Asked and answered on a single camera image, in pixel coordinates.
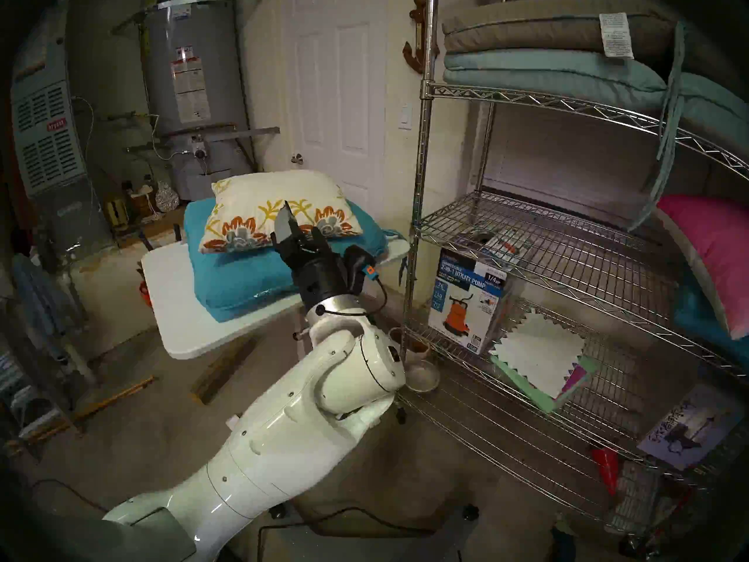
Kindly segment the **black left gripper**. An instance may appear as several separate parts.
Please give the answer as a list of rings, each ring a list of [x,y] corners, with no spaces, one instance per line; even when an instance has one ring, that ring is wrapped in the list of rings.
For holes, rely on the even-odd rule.
[[[349,293],[340,254],[330,248],[318,227],[303,234],[287,201],[276,216],[272,243],[291,270],[292,282],[305,310],[314,309],[331,297]]]

